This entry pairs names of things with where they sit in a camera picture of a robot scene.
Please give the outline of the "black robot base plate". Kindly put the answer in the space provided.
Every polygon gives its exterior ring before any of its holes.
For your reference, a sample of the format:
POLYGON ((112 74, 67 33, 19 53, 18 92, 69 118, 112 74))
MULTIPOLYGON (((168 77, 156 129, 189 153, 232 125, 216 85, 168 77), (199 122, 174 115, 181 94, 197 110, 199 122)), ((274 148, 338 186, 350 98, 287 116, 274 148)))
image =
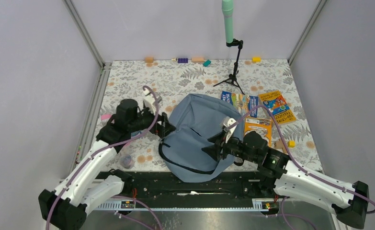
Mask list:
POLYGON ((199 203, 238 204, 240 200, 266 199, 278 195, 261 189, 255 172, 223 172, 201 183, 185 183, 170 172, 126 172, 125 188, 120 196, 135 198, 145 204, 199 203))

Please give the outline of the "blue grey backpack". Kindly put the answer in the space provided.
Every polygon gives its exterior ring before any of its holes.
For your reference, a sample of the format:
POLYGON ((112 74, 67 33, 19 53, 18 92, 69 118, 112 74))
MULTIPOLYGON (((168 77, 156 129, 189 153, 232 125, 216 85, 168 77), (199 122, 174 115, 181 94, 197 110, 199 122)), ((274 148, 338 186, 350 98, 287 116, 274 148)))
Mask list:
POLYGON ((211 146, 208 138, 221 132, 222 121, 239 120, 238 110, 221 99, 191 93, 173 109, 169 122, 175 131, 159 144, 159 155, 168 169, 185 183, 207 182, 233 164, 235 157, 214 160, 202 148, 211 146))

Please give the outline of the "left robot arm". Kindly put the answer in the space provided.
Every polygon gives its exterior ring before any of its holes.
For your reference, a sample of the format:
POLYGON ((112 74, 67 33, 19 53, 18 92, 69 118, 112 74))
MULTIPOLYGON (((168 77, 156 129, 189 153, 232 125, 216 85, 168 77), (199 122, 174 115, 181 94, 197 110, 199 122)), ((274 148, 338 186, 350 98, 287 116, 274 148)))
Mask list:
POLYGON ((121 170, 111 170, 99 185, 89 188, 101 168, 129 142, 147 133, 164 137, 174 127, 165 113, 159 114, 161 98, 145 96, 143 107, 137 101, 124 99, 105 126, 100 129, 88 154, 70 175, 54 190, 43 190, 38 197, 46 229, 51 225, 61 230, 78 230, 86 217, 109 198, 136 196, 132 176, 121 170))

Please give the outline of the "blue 91-storey treehouse book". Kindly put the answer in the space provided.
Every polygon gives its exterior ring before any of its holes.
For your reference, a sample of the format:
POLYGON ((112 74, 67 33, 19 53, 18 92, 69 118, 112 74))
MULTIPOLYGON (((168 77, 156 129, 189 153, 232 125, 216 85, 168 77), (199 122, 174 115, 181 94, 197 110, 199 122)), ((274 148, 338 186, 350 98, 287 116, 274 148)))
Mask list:
POLYGON ((222 91, 220 99, 233 105, 240 115, 245 115, 248 111, 259 104, 258 96, 245 95, 222 91))

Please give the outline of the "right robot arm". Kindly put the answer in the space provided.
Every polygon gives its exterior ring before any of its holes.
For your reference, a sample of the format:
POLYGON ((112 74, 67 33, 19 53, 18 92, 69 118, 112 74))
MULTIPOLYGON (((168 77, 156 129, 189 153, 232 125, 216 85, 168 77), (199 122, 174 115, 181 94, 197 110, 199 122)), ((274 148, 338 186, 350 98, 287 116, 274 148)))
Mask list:
POLYGON ((266 140, 252 131, 243 140, 227 138, 227 133, 208 139, 210 146, 202 148, 216 161, 232 155, 257 164, 260 173, 260 194, 271 197, 288 196, 318 206, 355 229, 363 229, 367 215, 369 195, 366 183, 343 182, 301 165, 297 167, 290 157, 270 148, 266 140))

